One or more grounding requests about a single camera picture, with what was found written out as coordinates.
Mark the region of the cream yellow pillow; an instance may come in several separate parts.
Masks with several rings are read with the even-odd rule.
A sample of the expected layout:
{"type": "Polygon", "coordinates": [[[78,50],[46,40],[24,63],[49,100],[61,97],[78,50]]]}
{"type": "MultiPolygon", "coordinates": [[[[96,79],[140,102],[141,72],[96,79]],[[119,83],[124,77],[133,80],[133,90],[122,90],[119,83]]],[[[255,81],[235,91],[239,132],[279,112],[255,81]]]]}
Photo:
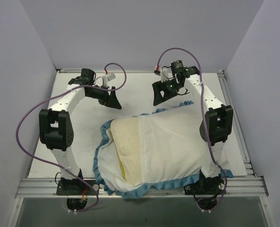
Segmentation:
{"type": "Polygon", "coordinates": [[[131,186],[142,183],[142,145],[138,117],[115,119],[110,132],[123,179],[131,186]]]}

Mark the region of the blue white pillowcase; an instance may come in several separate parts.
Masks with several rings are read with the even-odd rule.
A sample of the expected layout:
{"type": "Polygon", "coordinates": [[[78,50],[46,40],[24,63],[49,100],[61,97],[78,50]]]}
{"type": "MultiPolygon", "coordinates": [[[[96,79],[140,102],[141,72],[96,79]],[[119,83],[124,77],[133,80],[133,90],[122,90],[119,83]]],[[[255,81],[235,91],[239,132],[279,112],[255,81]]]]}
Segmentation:
{"type": "Polygon", "coordinates": [[[202,117],[198,107],[185,101],[171,109],[158,108],[135,117],[140,123],[143,181],[131,186],[123,179],[110,132],[115,119],[110,120],[100,128],[102,140],[93,159],[94,176],[107,194],[138,199],[151,188],[175,189],[197,182],[209,157],[207,143],[199,133],[202,117]]]}

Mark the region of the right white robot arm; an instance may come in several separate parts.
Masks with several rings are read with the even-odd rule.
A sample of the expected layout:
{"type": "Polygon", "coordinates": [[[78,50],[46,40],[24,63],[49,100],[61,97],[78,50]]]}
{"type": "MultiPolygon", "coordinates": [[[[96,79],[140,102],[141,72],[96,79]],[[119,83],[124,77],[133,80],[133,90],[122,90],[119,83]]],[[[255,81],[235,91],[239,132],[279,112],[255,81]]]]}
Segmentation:
{"type": "Polygon", "coordinates": [[[161,77],[160,81],[152,84],[154,106],[176,97],[181,88],[185,88],[193,102],[200,104],[203,120],[199,133],[207,143],[209,157],[202,165],[204,178],[198,181],[198,188],[203,193],[209,193],[215,188],[212,178],[221,173],[222,150],[232,132],[233,108],[216,98],[204,84],[201,72],[195,66],[185,67],[182,61],[178,60],[165,69],[156,66],[154,74],[161,77]]]}

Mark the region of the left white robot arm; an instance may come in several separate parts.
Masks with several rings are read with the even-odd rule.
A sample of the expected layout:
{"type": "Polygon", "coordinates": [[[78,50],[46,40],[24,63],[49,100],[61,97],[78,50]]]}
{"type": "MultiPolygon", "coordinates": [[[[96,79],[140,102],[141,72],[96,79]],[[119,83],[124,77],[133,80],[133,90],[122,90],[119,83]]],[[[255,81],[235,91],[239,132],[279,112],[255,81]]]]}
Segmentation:
{"type": "Polygon", "coordinates": [[[70,119],[77,104],[85,97],[98,100],[99,104],[108,108],[121,109],[115,87],[109,82],[115,79],[114,73],[102,76],[102,85],[96,84],[96,74],[91,69],[82,69],[81,75],[68,82],[67,90],[49,109],[39,112],[40,141],[55,156],[61,166],[60,184],[67,186],[72,194],[80,194],[84,190],[82,171],[76,164],[72,143],[74,131],[70,119]]]}

